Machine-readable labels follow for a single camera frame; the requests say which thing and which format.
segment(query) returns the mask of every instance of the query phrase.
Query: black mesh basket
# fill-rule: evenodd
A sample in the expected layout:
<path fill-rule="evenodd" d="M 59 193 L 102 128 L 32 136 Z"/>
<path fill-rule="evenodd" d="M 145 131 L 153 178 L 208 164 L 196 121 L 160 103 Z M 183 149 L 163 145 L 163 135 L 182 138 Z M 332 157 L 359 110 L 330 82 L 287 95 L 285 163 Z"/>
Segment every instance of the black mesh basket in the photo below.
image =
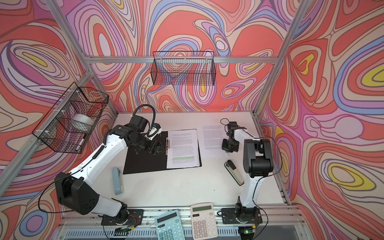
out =
<path fill-rule="evenodd" d="M 153 58 L 154 85 L 215 85 L 212 51 L 154 51 Z"/>
<path fill-rule="evenodd" d="M 55 152 L 82 153 L 108 100 L 106 93 L 77 87 L 41 134 L 32 133 Z"/>

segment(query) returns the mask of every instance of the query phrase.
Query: black folder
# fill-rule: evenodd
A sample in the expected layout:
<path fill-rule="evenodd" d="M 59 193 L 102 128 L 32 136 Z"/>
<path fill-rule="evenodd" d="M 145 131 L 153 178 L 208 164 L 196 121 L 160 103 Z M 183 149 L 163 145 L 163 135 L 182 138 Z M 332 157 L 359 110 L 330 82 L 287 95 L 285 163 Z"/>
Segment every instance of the black folder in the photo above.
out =
<path fill-rule="evenodd" d="M 161 142 L 163 148 L 166 149 L 168 132 L 161 132 L 156 135 L 153 139 Z M 199 160 L 200 167 L 201 157 L 199 149 Z M 127 157 L 125 159 L 125 165 L 123 174 L 139 173 L 139 172 L 155 172 L 162 170 L 172 170 L 167 169 L 167 155 L 165 151 L 163 153 L 153 155 L 148 151 L 140 150 L 139 154 L 136 154 L 133 147 L 128 147 Z"/>

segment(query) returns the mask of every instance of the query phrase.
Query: patterned wall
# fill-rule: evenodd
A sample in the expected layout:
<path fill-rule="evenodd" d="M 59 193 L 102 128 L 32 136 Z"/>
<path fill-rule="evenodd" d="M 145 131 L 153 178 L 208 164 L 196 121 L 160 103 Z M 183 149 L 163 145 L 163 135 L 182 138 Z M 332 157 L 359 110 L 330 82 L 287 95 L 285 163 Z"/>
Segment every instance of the patterned wall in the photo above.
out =
<path fill-rule="evenodd" d="M 296 1 L 68 1 L 62 4 L 91 56 L 151 56 L 212 50 L 216 56 L 276 56 Z M 94 64 L 117 111 L 253 110 L 271 65 L 219 64 L 214 87 L 152 86 L 151 64 Z"/>
<path fill-rule="evenodd" d="M 258 112 L 316 239 L 384 239 L 383 70 L 384 1 L 314 1 Z"/>
<path fill-rule="evenodd" d="M 1 172 L 84 69 L 43 0 L 0 1 L 0 23 Z M 106 109 L 82 154 L 55 153 L 44 145 L 37 150 L 0 198 L 0 240 L 48 239 L 61 215 L 39 211 L 38 195 L 58 172 L 70 170 L 99 145 L 111 119 Z M 54 187 L 42 200 L 46 210 L 62 209 Z"/>

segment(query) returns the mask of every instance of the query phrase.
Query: paper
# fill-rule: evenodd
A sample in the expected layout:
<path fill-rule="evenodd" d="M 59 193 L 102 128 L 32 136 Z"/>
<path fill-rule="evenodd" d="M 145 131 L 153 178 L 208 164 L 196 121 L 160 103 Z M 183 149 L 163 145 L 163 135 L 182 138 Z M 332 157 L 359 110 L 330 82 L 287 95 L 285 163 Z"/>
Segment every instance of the paper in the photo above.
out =
<path fill-rule="evenodd" d="M 168 131 L 168 140 L 168 169 L 200 166 L 196 129 Z"/>
<path fill-rule="evenodd" d="M 199 125 L 199 145 L 201 157 L 227 157 L 221 149 L 224 138 L 228 138 L 223 125 Z"/>

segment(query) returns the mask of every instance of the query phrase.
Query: calculator screen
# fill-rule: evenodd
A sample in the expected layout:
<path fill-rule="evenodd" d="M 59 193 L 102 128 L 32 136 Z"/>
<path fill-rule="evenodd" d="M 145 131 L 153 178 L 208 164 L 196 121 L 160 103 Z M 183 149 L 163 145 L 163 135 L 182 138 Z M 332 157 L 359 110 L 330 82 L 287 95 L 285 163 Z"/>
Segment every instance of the calculator screen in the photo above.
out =
<path fill-rule="evenodd" d="M 212 209 L 211 205 L 208 205 L 203 207 L 193 207 L 192 211 L 197 212 L 197 211 L 204 211 L 204 210 L 211 210 L 211 209 Z"/>
<path fill-rule="evenodd" d="M 171 218 L 176 217 L 176 216 L 177 216 L 177 213 L 169 214 L 168 216 L 159 218 L 159 219 L 157 220 L 157 223 L 161 223 L 161 222 L 163 222 L 163 221 L 165 221 L 165 220 L 171 219 Z"/>

